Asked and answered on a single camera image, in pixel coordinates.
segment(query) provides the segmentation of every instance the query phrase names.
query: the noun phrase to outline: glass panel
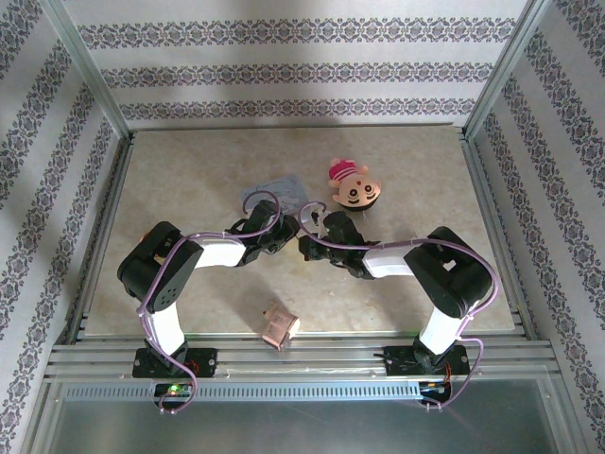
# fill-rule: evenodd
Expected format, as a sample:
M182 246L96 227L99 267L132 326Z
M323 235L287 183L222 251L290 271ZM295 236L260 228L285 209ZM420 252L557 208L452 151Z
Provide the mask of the glass panel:
M452 408L417 402L195 403L177 416L149 402L65 402L52 452L552 453L533 380L473 382Z

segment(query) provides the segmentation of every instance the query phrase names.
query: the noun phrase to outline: robotic arm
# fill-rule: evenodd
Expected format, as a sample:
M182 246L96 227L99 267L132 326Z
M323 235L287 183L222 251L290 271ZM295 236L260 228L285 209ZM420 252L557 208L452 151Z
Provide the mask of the robotic arm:
M137 312L146 331L148 356L170 375L189 374L195 393L196 376L183 366L188 345L176 307L189 276L197 268L246 266L260 252L279 252L302 229L306 236L299 239L299 250L307 261L327 259L361 279L414 275L419 280L435 307L414 340L412 360L421 373L441 370L470 317L495 297L497 277L489 264L446 227L428 238L382 245L365 241L344 212L328 215L322 224L327 236L319 238L303 226L300 214L298 221L283 215L276 199L260 201L248 219L240 219L223 234L183 237L169 222L157 224L117 273L127 294L142 302ZM491 297L479 306L491 287Z
M272 222L266 233L251 236ZM179 323L176 301L194 270L213 266L243 267L256 260L260 253L279 252L298 231L297 220L282 215L275 202L260 201L248 219L240 219L225 232L228 235L186 240L171 258L145 307L149 337L162 350L158 351L146 340L149 353L170 374L180 371L163 352L178 363L184 363L187 356L188 344ZM118 268L117 277L128 295L144 301L169 252L182 238L174 225L163 221L141 240Z
M315 238L304 236L299 241L306 261L327 259L360 279L409 275L418 279L435 307L428 324L414 340L414 357L426 373L439 369L464 328L467 315L493 284L488 270L467 253L431 243L367 251L340 249L339 246L375 247L378 243L364 241L342 211L325 217L323 225L328 235L321 242L314 234L311 235ZM447 227L439 227L428 238L471 249Z

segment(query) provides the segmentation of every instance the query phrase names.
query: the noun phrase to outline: cartoon face toy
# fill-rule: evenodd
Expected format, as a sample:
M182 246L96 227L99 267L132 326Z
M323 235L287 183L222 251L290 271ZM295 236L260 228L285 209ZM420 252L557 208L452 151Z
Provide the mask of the cartoon face toy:
M380 182L367 175L366 166L357 167L353 160L333 159L328 173L328 184L338 189L338 194L332 198L350 211L367 210L380 196Z

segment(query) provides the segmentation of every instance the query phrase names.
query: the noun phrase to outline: aluminum frame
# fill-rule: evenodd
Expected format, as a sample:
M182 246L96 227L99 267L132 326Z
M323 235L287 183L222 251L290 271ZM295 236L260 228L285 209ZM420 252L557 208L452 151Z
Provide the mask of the aluminum frame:
M75 387L87 384L98 389L110 387L114 390L125 390L132 386L140 387L143 382L146 383L144 387L153 383L152 380L142 382L141 379L131 376L134 352L143 346L141 338L87 337L85 332L87 313L92 304L135 136L131 135L132 131L128 129L61 1L42 0L41 3L85 80L91 85L95 97L101 102L106 115L125 138L121 147L125 147L126 151L118 154L116 172L108 188L108 205L102 210L103 216L97 220L98 241L90 254L91 263L80 293L82 296L68 326L67 336L63 339L63 344L53 348L46 368L22 448L22 452L26 453L47 452L52 444L62 403L70 397ZM549 4L550 0L528 1L518 26L496 63L465 128L460 131L460 145L469 167L504 289L513 306L511 312L515 321L515 329L512 332L481 336L486 343L486 352L473 379L537 380L559 451L583 453L588 452L587 447L557 359L548 340L537 340L474 145L474 137L480 125L518 61L530 32L538 24ZM387 345L410 345L410 337L384 333L374 336L361 333L348 336L338 333L305 333L296 338L283 353L275 352L254 335L238 336L226 333L216 336L188 336L188 339L193 347L218 349L216 377L210 379L213 386L243 389L258 384L277 388L284 384L297 383L330 386L339 383L369 383L369 386L373 384L380 387L419 380L418 377L388 377L382 360L373 356ZM469 347L468 352L470 360L476 358L475 347ZM440 377L428 375L422 379L432 380ZM201 379L199 382L202 387L209 383L208 379ZM112 397L105 395L99 398Z

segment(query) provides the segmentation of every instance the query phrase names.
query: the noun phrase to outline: white wall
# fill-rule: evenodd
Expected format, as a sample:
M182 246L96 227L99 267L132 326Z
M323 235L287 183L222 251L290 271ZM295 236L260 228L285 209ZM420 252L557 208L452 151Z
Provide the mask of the white wall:
M129 125L462 126L525 0L67 0Z
M17 452L117 137L35 1L0 0L0 453Z
M476 138L533 321L605 451L605 8L553 2Z

